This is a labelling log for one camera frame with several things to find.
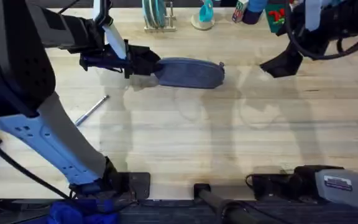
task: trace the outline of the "wooden tabletop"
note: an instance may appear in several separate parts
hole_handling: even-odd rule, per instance
[[[191,198],[196,182],[209,182],[227,197],[250,197],[247,174],[305,164],[358,171],[358,53],[307,59],[296,77],[275,80],[259,64],[283,51],[288,39],[271,34],[264,16],[255,26],[234,24],[234,10],[218,8],[216,25],[199,31],[190,24],[197,10],[175,8],[177,32],[158,34],[144,32],[141,9],[112,9],[111,15],[123,38],[161,57],[224,62],[226,79],[215,90],[158,86],[153,77],[126,80],[98,68],[85,72],[78,55],[48,50],[56,91],[72,120],[111,96],[81,125],[87,140],[119,171],[150,172],[151,198]],[[66,14],[89,18],[91,10]],[[0,137],[17,162],[68,193],[56,168],[12,136]],[[0,159],[0,198],[58,196]]]

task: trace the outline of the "black mount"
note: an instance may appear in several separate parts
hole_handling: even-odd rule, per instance
[[[252,174],[252,189],[256,200],[280,197],[295,202],[325,202],[318,193],[315,174],[336,166],[299,166],[293,174]]]
[[[122,195],[131,193],[137,200],[147,199],[150,193],[150,174],[148,172],[117,172],[109,158],[106,157],[106,170],[102,179],[90,184],[69,185],[79,197],[93,196],[104,198],[104,195]]]

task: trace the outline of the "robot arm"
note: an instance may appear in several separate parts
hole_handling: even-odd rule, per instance
[[[130,73],[136,70],[137,61],[128,56],[142,55],[131,50],[126,41],[127,57],[120,58],[124,51],[114,26],[102,28],[108,36],[112,34],[111,45],[102,44],[97,35],[99,25],[93,21],[27,6],[24,0],[0,0],[0,129],[25,142],[59,169],[78,194],[123,193],[128,191],[128,177],[137,175],[133,179],[144,180],[146,188],[139,197],[147,198],[144,192],[148,192],[150,174],[118,173],[71,122],[55,93],[55,74],[44,46],[61,47],[82,57],[99,55],[95,66],[111,63],[125,65]],[[109,61],[112,58],[120,62]]]
[[[350,55],[358,50],[358,43],[347,50],[342,49],[342,39],[358,35],[358,0],[336,1],[340,3],[325,7],[321,12],[318,10],[320,18],[317,21],[314,21],[316,18],[311,21],[310,17],[315,15],[310,14],[310,10],[313,12],[314,9],[307,7],[316,4],[317,1],[306,0],[305,2],[297,5],[292,12],[289,9],[286,10],[289,11],[285,15],[286,22],[276,33],[278,36],[288,35],[290,43],[287,49],[274,59],[260,65],[274,78],[296,75],[303,57],[310,57],[313,60],[331,60]],[[338,40],[339,53],[325,55],[330,41],[333,40]]]
[[[95,0],[93,19],[64,16],[34,4],[27,4],[44,47],[58,47],[80,54],[80,65],[132,74],[150,75],[160,57],[150,48],[130,45],[122,39],[109,15],[110,0]]]

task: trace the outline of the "metal rod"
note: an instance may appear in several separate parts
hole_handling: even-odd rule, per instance
[[[173,2],[170,2],[170,6],[171,6],[171,16],[173,17]]]
[[[86,112],[83,116],[78,118],[78,120],[75,121],[75,126],[79,126],[84,122],[88,117],[97,110],[106,100],[110,98],[109,95],[104,96],[101,100],[99,100],[88,112]]]

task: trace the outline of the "black cable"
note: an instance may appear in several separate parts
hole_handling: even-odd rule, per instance
[[[254,189],[254,186],[252,186],[252,184],[250,184],[249,182],[248,182],[248,178],[249,177],[253,177],[254,175],[253,174],[249,174],[248,176],[246,176],[246,178],[244,179],[244,181],[245,181],[245,183],[247,184],[247,186],[250,188],[250,189]]]
[[[285,0],[285,7],[284,7],[284,13],[285,13],[285,28],[287,30],[288,38],[290,39],[290,42],[296,47],[296,49],[304,56],[312,58],[313,60],[332,60],[336,58],[341,58],[348,56],[350,54],[353,54],[354,52],[358,51],[358,42],[354,44],[349,49],[339,53],[339,54],[333,54],[333,55],[318,55],[314,54],[306,49],[304,49],[299,42],[297,41],[296,37],[293,34],[293,30],[291,28],[291,7],[290,7],[290,0]]]
[[[63,7],[60,11],[58,11],[57,14],[62,14],[63,12],[65,12],[67,9],[73,7],[77,2],[79,2],[80,0],[74,0],[72,1],[70,4],[68,4],[67,6]]]
[[[338,53],[343,53],[342,42],[343,42],[343,38],[339,38],[339,40],[336,42],[336,49]]]
[[[236,200],[224,200],[216,209],[216,219],[218,220],[218,224],[224,223],[224,219],[229,211],[235,208],[242,208],[245,212],[248,212],[248,210],[244,208],[242,202]]]
[[[261,213],[261,214],[263,214],[263,215],[269,217],[269,218],[272,218],[272,219],[277,220],[277,221],[279,221],[279,222],[281,222],[281,223],[284,223],[284,224],[292,224],[292,223],[290,223],[290,222],[288,222],[288,221],[286,221],[286,220],[284,220],[284,219],[282,219],[282,218],[280,218],[280,217],[277,217],[277,216],[272,215],[272,214],[270,214],[270,213],[264,212],[264,211],[262,211],[262,210],[256,208],[255,206],[251,205],[251,204],[248,203],[248,202],[242,202],[242,203],[243,203],[244,205],[246,205],[246,206],[248,206],[248,207],[254,209],[255,211],[257,211],[257,212],[259,212],[259,213]]]
[[[42,180],[40,177],[36,176],[35,174],[31,173],[29,170],[27,170],[26,168],[22,167],[20,164],[18,164],[14,159],[12,159],[9,155],[7,155],[1,148],[0,148],[0,156],[2,159],[4,159],[8,164],[10,164],[11,166],[13,166],[13,168],[17,169],[19,172],[21,172],[22,174],[26,175],[28,178],[36,181],[38,184],[43,185],[44,187],[48,188],[49,190],[51,190],[52,192],[55,192],[56,194],[58,194],[59,196],[61,196],[62,198],[66,199],[66,202],[68,202],[69,204],[75,206],[76,208],[88,212],[90,214],[102,214],[102,215],[110,215],[113,213],[117,213],[120,212],[122,210],[124,210],[125,208],[138,203],[137,201],[133,201],[130,202],[126,205],[123,205],[117,209],[114,209],[110,212],[99,212],[99,211],[91,211],[87,208],[84,208],[83,206],[81,206],[80,204],[78,204],[72,197],[76,197],[76,195],[72,195],[72,192],[70,192],[70,196],[64,194],[63,192],[61,192],[59,189],[57,189],[56,187],[50,185],[49,183],[47,183],[46,181]]]
[[[8,156],[8,154],[6,154],[1,148],[0,148],[0,156],[11,166],[13,166],[13,168],[17,169],[19,172],[21,172],[22,174],[26,175],[28,178],[36,181],[38,184],[43,185],[44,187],[48,188],[49,190],[55,192],[56,194],[58,194],[59,196],[61,196],[64,199],[70,199],[69,196],[67,196],[66,194],[64,194],[63,192],[61,192],[59,189],[57,189],[56,187],[48,184],[46,181],[42,180],[41,178],[39,178],[38,176],[36,176],[35,174],[31,173],[29,170],[27,170],[26,168],[22,167],[20,164],[18,164],[14,159],[12,159],[10,156]]]

